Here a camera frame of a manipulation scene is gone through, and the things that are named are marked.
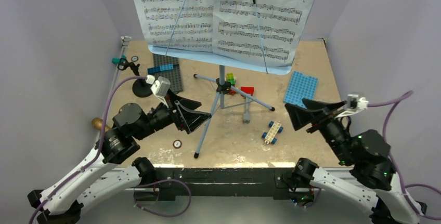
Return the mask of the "light blue music stand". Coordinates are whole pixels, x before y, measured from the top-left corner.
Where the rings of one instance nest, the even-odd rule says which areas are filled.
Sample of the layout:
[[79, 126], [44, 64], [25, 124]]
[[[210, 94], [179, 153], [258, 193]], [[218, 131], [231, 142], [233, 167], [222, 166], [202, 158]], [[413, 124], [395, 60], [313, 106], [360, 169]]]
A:
[[227, 66], [230, 67], [236, 67], [236, 68], [242, 68], [246, 70], [255, 70], [260, 72], [266, 72], [266, 73], [272, 73], [276, 74], [280, 70], [282, 70], [284, 67], [290, 67], [291, 65], [285, 65], [280, 67], [268, 67], [268, 66], [262, 66], [262, 65], [255, 65], [250, 64], [247, 62], [242, 62], [233, 58], [229, 58], [223, 55], [218, 55], [208, 51], [192, 51], [192, 50], [184, 50], [184, 49], [175, 49], [175, 48], [168, 48], [168, 47], [161, 47], [162, 48], [162, 54], [172, 54], [176, 55], [180, 58], [185, 59], [192, 59], [192, 60], [198, 60], [203, 62], [211, 62], [214, 64], [217, 64], [219, 66], [219, 76], [216, 79], [217, 83], [217, 92], [214, 99], [214, 105], [215, 106], [222, 106], [223, 105], [223, 97], [224, 94], [227, 92], [229, 88], [231, 88], [230, 83], [226, 81], [225, 79], [225, 68]]

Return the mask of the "gold microphone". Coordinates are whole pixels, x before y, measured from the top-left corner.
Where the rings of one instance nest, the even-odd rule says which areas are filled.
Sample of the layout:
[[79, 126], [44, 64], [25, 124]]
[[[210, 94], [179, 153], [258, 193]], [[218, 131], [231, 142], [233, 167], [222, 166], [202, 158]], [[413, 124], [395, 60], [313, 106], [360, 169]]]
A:
[[95, 117], [91, 121], [91, 125], [93, 128], [97, 130], [101, 130], [102, 127], [105, 127], [105, 132], [109, 131], [111, 128], [107, 124], [103, 124], [103, 119]]

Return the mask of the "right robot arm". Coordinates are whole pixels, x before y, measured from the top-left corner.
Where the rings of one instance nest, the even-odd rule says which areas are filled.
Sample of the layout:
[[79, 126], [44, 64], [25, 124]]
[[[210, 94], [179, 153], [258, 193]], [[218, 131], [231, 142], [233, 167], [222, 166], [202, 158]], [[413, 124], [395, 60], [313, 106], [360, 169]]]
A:
[[358, 204], [370, 213], [373, 223], [419, 223], [427, 205], [414, 200], [401, 185], [397, 166], [390, 158], [390, 145], [373, 129], [352, 136], [342, 119], [368, 107], [364, 97], [350, 95], [347, 100], [326, 103], [303, 99], [303, 105], [286, 103], [293, 128], [320, 132], [342, 166], [359, 186], [332, 176], [307, 158], [300, 158], [284, 183], [291, 189], [313, 186], [331, 191]]

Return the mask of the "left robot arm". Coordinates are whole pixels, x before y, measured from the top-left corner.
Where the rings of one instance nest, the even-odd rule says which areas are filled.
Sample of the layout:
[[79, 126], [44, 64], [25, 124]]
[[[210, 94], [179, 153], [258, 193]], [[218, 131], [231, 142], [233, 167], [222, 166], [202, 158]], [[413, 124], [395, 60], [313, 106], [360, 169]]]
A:
[[140, 149], [139, 141], [175, 125], [190, 134], [211, 118], [199, 111], [201, 103], [167, 91], [161, 102], [148, 112], [136, 103], [123, 105], [113, 117], [113, 125], [101, 124], [98, 141], [66, 176], [45, 190], [28, 194], [34, 213], [30, 222], [76, 223], [99, 202], [127, 188], [154, 183], [156, 169], [146, 157], [135, 159], [119, 174], [105, 174]]

